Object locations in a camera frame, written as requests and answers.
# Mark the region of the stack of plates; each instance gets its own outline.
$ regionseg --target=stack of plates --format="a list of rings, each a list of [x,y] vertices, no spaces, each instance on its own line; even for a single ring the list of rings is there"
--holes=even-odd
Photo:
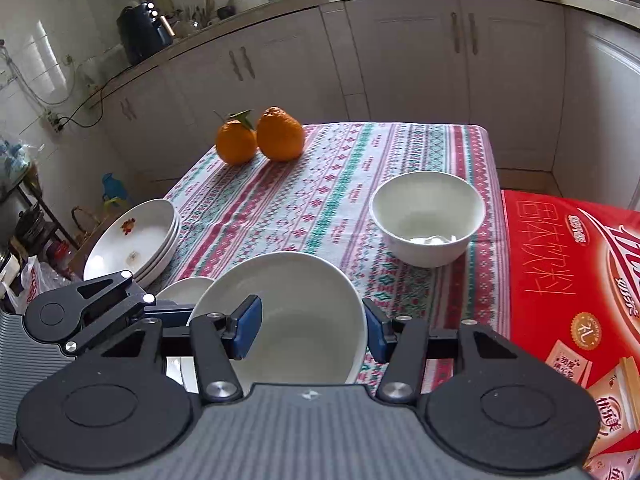
[[[169,265],[179,233],[180,215],[171,202],[158,198],[137,205],[100,237],[84,266],[84,279],[128,269],[145,288]]]

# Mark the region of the gray ribbed panel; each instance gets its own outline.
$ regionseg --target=gray ribbed panel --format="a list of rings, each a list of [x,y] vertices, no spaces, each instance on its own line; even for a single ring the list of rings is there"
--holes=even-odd
[[[207,408],[190,436],[158,460],[110,475],[38,466],[26,480],[489,480],[424,433],[414,412],[362,386],[258,385],[247,400]],[[578,468],[546,480],[588,480]]]
[[[0,310],[0,443],[14,442],[15,413],[25,394],[73,360],[57,345],[33,340],[22,316]]]

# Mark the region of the white bowl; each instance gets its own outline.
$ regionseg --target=white bowl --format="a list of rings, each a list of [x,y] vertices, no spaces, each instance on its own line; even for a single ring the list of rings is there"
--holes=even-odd
[[[214,282],[206,276],[193,276],[172,283],[156,294],[156,300],[172,300],[178,305],[196,304]]]
[[[311,254],[279,252],[251,258],[209,287],[191,319],[230,314],[249,294],[262,300],[262,326],[247,357],[231,361],[245,393],[253,383],[353,383],[367,347],[367,321],[349,279]],[[195,374],[182,359],[189,391]]]
[[[167,250],[171,247],[171,245],[175,242],[175,239],[180,234],[181,223],[178,218],[179,216],[176,215],[176,221],[173,227],[173,231],[170,235],[170,238],[167,240],[166,245],[160,249],[158,256],[156,256],[153,259],[153,261],[146,264],[142,269],[140,269],[138,272],[136,272],[133,275],[134,280],[137,281],[140,278],[143,278],[144,276],[146,276],[149,273],[149,271],[152,270],[162,260],[162,258],[164,258],[164,255],[166,254]]]
[[[160,276],[160,274],[162,274],[162,271],[165,270],[169,265],[169,263],[171,262],[171,258],[174,257],[175,251],[177,251],[178,249],[178,243],[180,241],[181,225],[182,225],[182,222],[180,222],[180,219],[178,219],[178,229],[176,231],[175,237],[165,249],[165,252],[163,253],[162,258],[160,259],[158,264],[155,265],[154,267],[151,267],[151,269],[149,269],[145,274],[143,274],[139,278],[136,278],[136,283],[142,288],[145,288],[151,285],[154,282],[154,280],[158,276]]]
[[[124,213],[104,232],[89,254],[84,279],[124,269],[136,274],[167,245],[176,215],[171,202],[163,198],[142,203]]]
[[[484,221],[484,200],[460,177],[415,171],[380,186],[369,202],[369,213],[399,260],[416,267],[440,267],[466,251]],[[418,241],[431,236],[455,237],[455,241],[440,245]]]

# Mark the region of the cabinet door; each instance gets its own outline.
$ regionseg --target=cabinet door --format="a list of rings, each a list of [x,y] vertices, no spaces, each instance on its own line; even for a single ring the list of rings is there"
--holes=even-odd
[[[638,208],[640,34],[567,9],[567,70],[554,175],[562,194]]]
[[[551,171],[564,86],[564,13],[533,0],[462,0],[470,122],[498,168]]]
[[[180,178],[202,155],[159,68],[117,90],[108,108],[111,139],[131,168],[148,180]]]
[[[303,124],[348,120],[318,8],[254,25],[230,39],[245,77],[256,83],[251,108],[277,106]]]
[[[193,118],[192,129],[203,149],[215,144],[216,132],[222,125],[216,112],[226,117],[252,109],[252,118],[259,116],[255,80],[242,64],[239,49],[243,35],[241,30],[217,38],[168,63],[168,71]]]
[[[460,0],[346,3],[372,121],[468,123]]]

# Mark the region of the striped tablecloth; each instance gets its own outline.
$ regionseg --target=striped tablecloth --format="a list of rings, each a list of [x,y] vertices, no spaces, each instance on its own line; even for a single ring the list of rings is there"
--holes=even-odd
[[[486,131],[408,123],[305,130],[299,160],[274,163],[258,154],[231,168],[212,148],[189,170],[166,196],[180,211],[180,245],[150,290],[189,276],[216,278],[258,254],[303,251],[342,269],[363,297],[388,314],[428,317],[434,328],[473,317],[508,336],[508,245]],[[418,269],[394,258],[367,212],[377,186],[417,170],[456,174],[486,203],[470,249],[447,267]],[[383,371],[367,353],[358,380],[376,386]],[[428,362],[423,389],[449,375],[450,363]]]

